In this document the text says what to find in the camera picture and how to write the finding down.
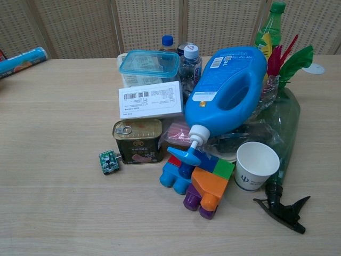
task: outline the beige wall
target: beige wall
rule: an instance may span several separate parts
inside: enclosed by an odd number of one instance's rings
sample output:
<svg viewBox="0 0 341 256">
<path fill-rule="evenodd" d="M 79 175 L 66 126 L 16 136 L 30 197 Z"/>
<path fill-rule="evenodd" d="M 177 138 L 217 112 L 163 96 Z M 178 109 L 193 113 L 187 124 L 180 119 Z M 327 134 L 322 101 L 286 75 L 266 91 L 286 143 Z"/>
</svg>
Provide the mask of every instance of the beige wall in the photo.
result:
<svg viewBox="0 0 341 256">
<path fill-rule="evenodd" d="M 0 0 L 0 48 L 8 57 L 43 46 L 52 58 L 112 58 L 158 49 L 163 34 L 200 55 L 249 45 L 271 0 Z M 340 54 L 340 0 L 286 0 L 282 44 Z"/>
</svg>

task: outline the cup logo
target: cup logo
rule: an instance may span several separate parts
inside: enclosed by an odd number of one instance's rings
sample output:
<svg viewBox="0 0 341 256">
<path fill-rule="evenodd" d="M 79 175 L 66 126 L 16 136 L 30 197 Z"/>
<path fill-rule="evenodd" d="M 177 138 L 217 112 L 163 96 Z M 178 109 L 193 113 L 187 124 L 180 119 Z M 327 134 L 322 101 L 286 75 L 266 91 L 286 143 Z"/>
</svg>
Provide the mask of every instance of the cup logo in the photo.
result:
<svg viewBox="0 0 341 256">
<path fill-rule="evenodd" d="M 241 180 L 243 181 L 243 182 L 248 182 L 249 181 L 249 179 L 248 178 L 246 178 L 245 176 L 241 176 Z"/>
</svg>

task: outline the paper cup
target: paper cup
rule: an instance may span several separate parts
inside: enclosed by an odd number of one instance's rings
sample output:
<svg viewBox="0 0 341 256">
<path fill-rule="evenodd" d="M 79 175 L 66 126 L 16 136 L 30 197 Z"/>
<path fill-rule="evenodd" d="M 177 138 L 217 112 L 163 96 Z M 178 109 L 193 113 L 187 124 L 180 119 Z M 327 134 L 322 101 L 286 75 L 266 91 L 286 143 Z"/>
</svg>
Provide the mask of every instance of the paper cup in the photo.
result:
<svg viewBox="0 0 341 256">
<path fill-rule="evenodd" d="M 237 150 L 234 180 L 245 191 L 256 191 L 279 168 L 279 157 L 260 142 L 246 142 Z"/>
</svg>

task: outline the white disc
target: white disc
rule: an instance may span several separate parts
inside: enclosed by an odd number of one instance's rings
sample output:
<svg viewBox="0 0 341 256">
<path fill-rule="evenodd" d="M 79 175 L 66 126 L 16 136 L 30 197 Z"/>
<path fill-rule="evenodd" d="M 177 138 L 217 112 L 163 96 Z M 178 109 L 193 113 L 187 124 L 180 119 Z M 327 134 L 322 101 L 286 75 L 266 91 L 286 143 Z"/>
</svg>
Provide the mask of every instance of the white disc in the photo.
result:
<svg viewBox="0 0 341 256">
<path fill-rule="evenodd" d="M 315 74 L 315 75 L 321 75 L 325 72 L 325 69 L 316 63 L 312 63 L 310 67 L 303 68 L 303 70 L 310 74 Z"/>
</svg>

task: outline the clear plastic bag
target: clear plastic bag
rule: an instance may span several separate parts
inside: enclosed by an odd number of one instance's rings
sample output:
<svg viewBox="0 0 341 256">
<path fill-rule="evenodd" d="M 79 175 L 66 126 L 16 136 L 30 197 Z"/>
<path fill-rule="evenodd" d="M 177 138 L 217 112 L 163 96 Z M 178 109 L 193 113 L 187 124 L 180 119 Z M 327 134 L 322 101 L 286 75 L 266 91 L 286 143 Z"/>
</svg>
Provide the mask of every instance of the clear plastic bag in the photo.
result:
<svg viewBox="0 0 341 256">
<path fill-rule="evenodd" d="M 267 80 L 265 80 L 263 84 L 261 98 L 256 109 L 253 111 L 248 120 L 253 120 L 262 110 L 268 108 L 269 106 L 271 106 L 271 104 L 273 104 L 277 96 L 279 78 L 280 76 L 269 76 Z"/>
<path fill-rule="evenodd" d="M 161 135 L 159 145 L 164 141 L 184 147 L 191 145 L 188 136 L 190 128 L 183 117 L 173 119 L 165 126 L 165 132 Z M 261 119 L 244 123 L 229 133 L 213 137 L 198 149 L 228 161 L 233 161 L 239 146 L 248 141 L 258 141 L 271 146 L 280 143 L 281 138 L 274 129 Z"/>
<path fill-rule="evenodd" d="M 164 133 L 159 139 L 159 147 L 164 141 L 183 147 L 189 147 L 191 145 L 190 137 L 188 136 L 190 128 L 188 127 L 184 117 L 164 120 L 163 131 Z"/>
</svg>

